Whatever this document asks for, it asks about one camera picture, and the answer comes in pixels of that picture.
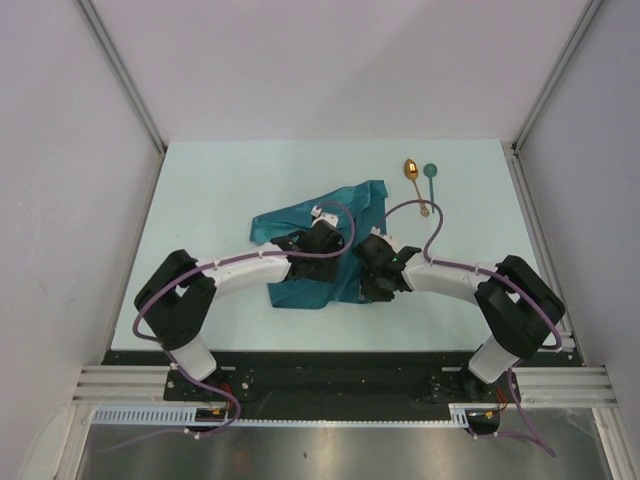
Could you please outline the teal satin napkin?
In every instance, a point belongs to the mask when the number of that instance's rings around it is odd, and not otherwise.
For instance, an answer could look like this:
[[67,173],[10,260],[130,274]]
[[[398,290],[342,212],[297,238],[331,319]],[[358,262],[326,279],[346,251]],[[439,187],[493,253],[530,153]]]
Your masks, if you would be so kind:
[[[339,217],[338,230],[345,239],[355,233],[353,244],[363,242],[386,211],[388,192],[382,180],[368,180],[355,186],[341,187],[320,197],[254,217],[249,240],[264,244],[271,239],[307,229],[311,210],[319,206]],[[318,310],[331,302],[362,304],[360,298],[361,266],[352,252],[340,257],[337,279],[329,284],[309,279],[270,284],[268,292],[275,308]]]

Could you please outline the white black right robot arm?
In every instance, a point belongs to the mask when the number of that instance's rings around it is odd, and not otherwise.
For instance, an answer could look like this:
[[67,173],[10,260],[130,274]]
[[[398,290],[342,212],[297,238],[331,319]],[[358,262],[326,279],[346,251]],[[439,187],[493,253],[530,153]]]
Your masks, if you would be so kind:
[[477,306],[491,335],[453,378],[442,386],[453,395],[484,401],[498,380],[521,361],[529,360],[554,338],[562,346],[557,324],[566,308],[553,290],[519,256],[496,264],[464,264],[438,259],[427,250],[396,248],[377,229],[353,253],[361,264],[360,292],[370,302],[390,302],[398,292],[444,295]]

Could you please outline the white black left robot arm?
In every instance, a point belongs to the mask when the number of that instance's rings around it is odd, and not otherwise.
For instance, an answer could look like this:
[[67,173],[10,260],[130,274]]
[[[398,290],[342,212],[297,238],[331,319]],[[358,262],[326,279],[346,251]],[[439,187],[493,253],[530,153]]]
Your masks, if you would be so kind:
[[298,296],[306,288],[326,290],[339,276],[340,257],[350,250],[338,217],[322,213],[307,229],[279,236],[257,249],[209,263],[186,250],[170,253],[134,300],[132,331],[158,344],[186,377],[186,387],[207,400],[223,390],[219,365],[201,336],[213,302],[265,285],[273,306],[279,296]]

